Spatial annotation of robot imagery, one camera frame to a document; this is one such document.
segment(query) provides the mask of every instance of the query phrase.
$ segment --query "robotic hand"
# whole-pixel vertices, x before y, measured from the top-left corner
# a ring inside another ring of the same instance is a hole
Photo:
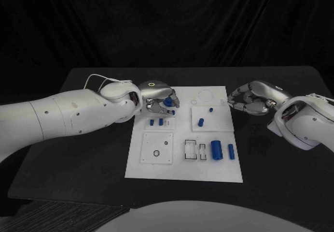
[[[115,82],[98,92],[83,87],[36,101],[0,106],[0,162],[33,143],[128,121],[142,105],[148,111],[165,115],[172,114],[159,106],[165,98],[171,106],[180,107],[175,91],[165,83],[148,81],[136,87],[131,81],[103,78]]]
[[[233,101],[243,95],[246,103]],[[278,86],[253,81],[229,95],[229,106],[250,115],[265,115],[273,109],[275,116],[267,129],[303,150],[322,143],[334,152],[334,106],[332,99],[316,94],[292,97]]]

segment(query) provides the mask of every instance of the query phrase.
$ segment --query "gray carpet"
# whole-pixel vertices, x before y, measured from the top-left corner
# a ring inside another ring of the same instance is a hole
[[[0,219],[0,232],[92,232],[128,208],[33,201],[14,217]]]

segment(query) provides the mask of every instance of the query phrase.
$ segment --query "blue cylinder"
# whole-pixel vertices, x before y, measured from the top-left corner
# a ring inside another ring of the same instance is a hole
[[[229,158],[230,158],[230,159],[234,159],[233,144],[229,144]]]
[[[170,98],[170,97],[167,97],[167,98],[164,99],[164,105],[165,105],[167,107],[171,107],[171,106],[172,106],[172,101],[171,101],[171,98]]]
[[[198,127],[203,126],[203,123],[204,123],[204,120],[200,118],[200,121],[198,121]]]
[[[211,158],[214,160],[221,160],[223,152],[221,152],[221,144],[218,140],[210,142],[210,149],[211,149]]]

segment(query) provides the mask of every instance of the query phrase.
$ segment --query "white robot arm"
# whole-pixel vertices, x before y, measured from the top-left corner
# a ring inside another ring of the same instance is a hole
[[[233,101],[242,93],[246,103]],[[334,106],[328,101],[334,102],[315,94],[292,98],[282,88],[263,81],[250,82],[229,95],[230,107],[252,115],[276,111],[267,129],[292,145],[309,150],[322,143],[334,152]]]
[[[158,102],[171,98],[174,90],[159,81],[116,81],[100,91],[89,89],[59,93],[36,101],[0,106],[0,162],[20,148],[46,139],[89,133],[113,122],[128,121],[142,105],[154,113],[172,112]]]

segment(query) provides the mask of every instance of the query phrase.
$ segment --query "black table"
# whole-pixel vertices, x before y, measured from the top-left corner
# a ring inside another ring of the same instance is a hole
[[[72,70],[60,92],[83,88],[92,73],[134,84],[157,79],[170,86],[226,86],[227,93],[252,80],[263,80],[295,96],[315,92],[331,97],[311,67],[80,68]],[[96,90],[100,82],[93,77],[87,88]],[[266,129],[272,115],[231,111],[243,183],[123,178],[131,119],[92,133],[34,144],[8,196],[131,208],[200,200],[243,206],[289,221],[331,223],[334,154],[324,145],[309,151],[293,147]]]

